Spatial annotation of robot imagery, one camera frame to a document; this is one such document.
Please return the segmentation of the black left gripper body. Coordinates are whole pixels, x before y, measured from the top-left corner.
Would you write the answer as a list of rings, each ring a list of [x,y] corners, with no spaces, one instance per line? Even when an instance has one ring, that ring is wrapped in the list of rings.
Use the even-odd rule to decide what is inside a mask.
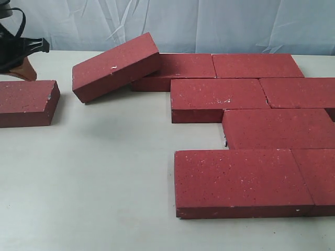
[[[21,25],[14,35],[1,25],[1,73],[21,66],[24,58],[36,52],[49,52],[49,42],[45,38],[22,37],[25,26]]]

